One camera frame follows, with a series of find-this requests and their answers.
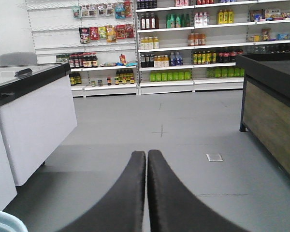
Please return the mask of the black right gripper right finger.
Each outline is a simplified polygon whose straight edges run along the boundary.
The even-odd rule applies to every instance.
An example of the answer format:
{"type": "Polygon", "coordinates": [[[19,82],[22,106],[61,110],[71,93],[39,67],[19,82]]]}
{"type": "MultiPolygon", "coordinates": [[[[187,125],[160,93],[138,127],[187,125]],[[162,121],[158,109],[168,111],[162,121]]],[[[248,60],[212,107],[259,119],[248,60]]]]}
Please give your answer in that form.
{"type": "Polygon", "coordinates": [[[199,200],[155,149],[148,152],[147,198],[153,232],[245,231],[199,200]]]}

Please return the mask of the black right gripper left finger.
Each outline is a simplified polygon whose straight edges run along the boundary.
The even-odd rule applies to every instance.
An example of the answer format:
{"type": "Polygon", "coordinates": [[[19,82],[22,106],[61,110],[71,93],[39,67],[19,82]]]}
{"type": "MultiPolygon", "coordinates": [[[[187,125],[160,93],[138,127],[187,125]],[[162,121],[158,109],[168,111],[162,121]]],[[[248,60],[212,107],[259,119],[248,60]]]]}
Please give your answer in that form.
{"type": "Polygon", "coordinates": [[[146,156],[134,151],[107,193],[61,232],[141,232],[145,202],[146,156]]]}

